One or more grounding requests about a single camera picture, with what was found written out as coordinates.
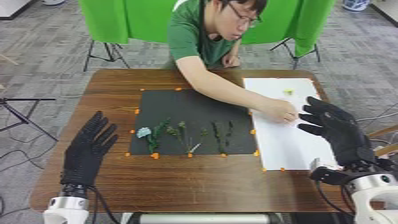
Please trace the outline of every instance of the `black mat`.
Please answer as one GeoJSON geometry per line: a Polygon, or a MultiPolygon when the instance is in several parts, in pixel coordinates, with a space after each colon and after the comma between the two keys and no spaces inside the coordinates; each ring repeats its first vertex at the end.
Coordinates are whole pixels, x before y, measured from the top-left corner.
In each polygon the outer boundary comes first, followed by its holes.
{"type": "Polygon", "coordinates": [[[213,124],[220,130],[222,146],[225,154],[250,154],[256,151],[256,140],[250,135],[252,120],[247,109],[225,104],[202,96],[193,90],[145,91],[142,94],[140,113],[135,119],[135,134],[131,139],[131,154],[149,154],[145,137],[137,137],[142,127],[151,130],[160,122],[170,118],[170,126],[186,123],[188,142],[181,145],[177,138],[163,132],[160,136],[160,155],[186,154],[186,143],[192,147],[200,142],[200,130],[206,128],[208,135],[202,138],[200,147],[193,154],[220,154],[215,138],[213,124]]]}

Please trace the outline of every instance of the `hand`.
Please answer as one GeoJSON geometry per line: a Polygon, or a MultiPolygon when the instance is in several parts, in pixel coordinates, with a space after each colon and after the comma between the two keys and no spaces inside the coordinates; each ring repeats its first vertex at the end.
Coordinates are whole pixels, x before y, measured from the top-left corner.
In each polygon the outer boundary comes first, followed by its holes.
{"type": "Polygon", "coordinates": [[[232,68],[240,66],[240,57],[231,52],[222,57],[224,68],[232,68]]]}
{"type": "Polygon", "coordinates": [[[272,99],[266,101],[261,112],[277,123],[289,123],[296,120],[298,114],[291,103],[272,99]]]}
{"type": "Polygon", "coordinates": [[[369,139],[352,114],[312,97],[307,98],[307,103],[309,106],[304,106],[304,111],[309,114],[300,114],[300,119],[316,126],[300,124],[298,128],[327,139],[337,164],[346,166],[360,160],[375,163],[369,139]]]}
{"type": "Polygon", "coordinates": [[[103,156],[117,141],[117,135],[110,137],[117,129],[115,124],[110,125],[108,129],[99,134],[106,123],[108,119],[97,111],[78,131],[65,149],[60,184],[94,186],[103,156]]]}

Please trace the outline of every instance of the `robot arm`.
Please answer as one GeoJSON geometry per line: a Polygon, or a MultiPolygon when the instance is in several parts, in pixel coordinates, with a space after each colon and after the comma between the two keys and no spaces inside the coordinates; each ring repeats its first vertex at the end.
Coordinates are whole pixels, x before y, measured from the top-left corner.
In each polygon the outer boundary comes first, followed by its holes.
{"type": "Polygon", "coordinates": [[[103,156],[117,141],[115,125],[97,112],[85,123],[65,149],[62,190],[44,211],[44,224],[83,224],[89,217],[87,189],[92,189],[103,156]]]}
{"type": "Polygon", "coordinates": [[[376,159],[353,116],[314,98],[307,101],[304,110],[309,114],[300,114],[300,118],[311,124],[300,124],[298,128],[327,139],[339,164],[323,164],[316,159],[309,178],[348,189],[357,224],[398,224],[396,164],[376,159]],[[385,202],[383,210],[373,209],[371,201],[385,202]]]}
{"type": "Polygon", "coordinates": [[[44,211],[44,224],[83,224],[89,217],[87,188],[65,184],[58,197],[51,198],[44,211]]]}

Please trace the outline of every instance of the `green shirt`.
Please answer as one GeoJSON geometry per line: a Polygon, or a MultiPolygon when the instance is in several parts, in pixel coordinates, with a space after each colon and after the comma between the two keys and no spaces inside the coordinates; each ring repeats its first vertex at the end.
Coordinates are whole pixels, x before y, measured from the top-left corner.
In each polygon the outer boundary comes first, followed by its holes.
{"type": "Polygon", "coordinates": [[[222,66],[222,56],[231,51],[236,41],[208,38],[204,31],[202,54],[199,45],[199,0],[186,0],[174,9],[167,27],[167,43],[174,61],[188,56],[199,56],[208,68],[222,66]]]}

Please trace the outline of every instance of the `white paper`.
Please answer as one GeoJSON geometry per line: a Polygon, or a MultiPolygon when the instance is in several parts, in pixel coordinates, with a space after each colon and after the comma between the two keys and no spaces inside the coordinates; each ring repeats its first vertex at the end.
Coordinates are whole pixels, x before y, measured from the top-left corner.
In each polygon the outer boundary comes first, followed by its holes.
{"type": "MultiPolygon", "coordinates": [[[[270,98],[289,101],[298,113],[304,113],[307,96],[320,99],[311,79],[245,78],[243,83],[245,89],[270,98]],[[284,93],[286,89],[293,90],[291,96],[284,93]]],[[[316,158],[336,161],[328,142],[296,128],[300,123],[307,123],[305,121],[298,119],[291,124],[277,124],[257,111],[252,111],[252,122],[266,170],[280,170],[280,168],[309,170],[309,164],[316,158]]]]}

